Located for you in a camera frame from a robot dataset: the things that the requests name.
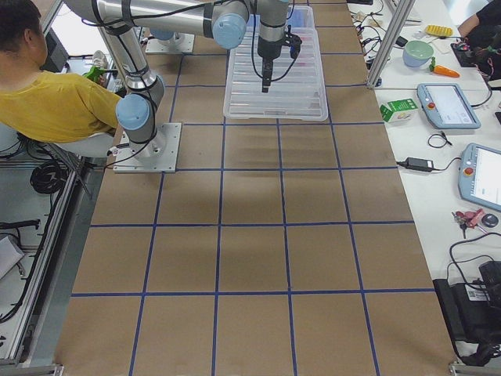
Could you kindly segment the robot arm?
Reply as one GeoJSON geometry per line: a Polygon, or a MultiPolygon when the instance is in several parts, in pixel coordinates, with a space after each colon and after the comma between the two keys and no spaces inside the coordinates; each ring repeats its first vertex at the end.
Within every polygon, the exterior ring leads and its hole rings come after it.
{"type": "Polygon", "coordinates": [[[175,32],[175,31],[167,31],[167,30],[161,30],[161,29],[156,29],[156,28],[150,28],[150,34],[155,39],[159,40],[160,43],[163,43],[163,44],[166,44],[166,43],[176,44],[176,43],[181,43],[183,40],[182,34],[175,32]]]}
{"type": "Polygon", "coordinates": [[[294,9],[288,1],[68,1],[66,5],[84,23],[100,29],[123,76],[128,93],[116,106],[116,115],[128,137],[130,155],[137,159],[162,152],[168,140],[156,124],[164,83],[146,61],[150,48],[160,54],[191,53],[199,35],[223,49],[234,49],[253,20],[263,92],[275,81],[273,65],[283,48],[289,48],[293,60],[301,51],[301,39],[287,25],[294,9]]]}

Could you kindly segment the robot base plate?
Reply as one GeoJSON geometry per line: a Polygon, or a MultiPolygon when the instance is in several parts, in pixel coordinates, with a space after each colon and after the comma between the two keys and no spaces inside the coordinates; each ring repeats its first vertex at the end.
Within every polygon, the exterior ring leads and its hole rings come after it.
{"type": "Polygon", "coordinates": [[[181,123],[163,123],[157,126],[157,134],[147,145],[139,145],[130,142],[123,132],[120,144],[125,146],[115,146],[113,170],[116,173],[175,172],[181,133],[181,123]]]}
{"type": "Polygon", "coordinates": [[[150,55],[183,55],[192,54],[195,36],[193,34],[183,34],[183,40],[181,43],[171,44],[171,43],[160,43],[159,40],[155,38],[150,38],[146,43],[146,54],[150,55]]]}

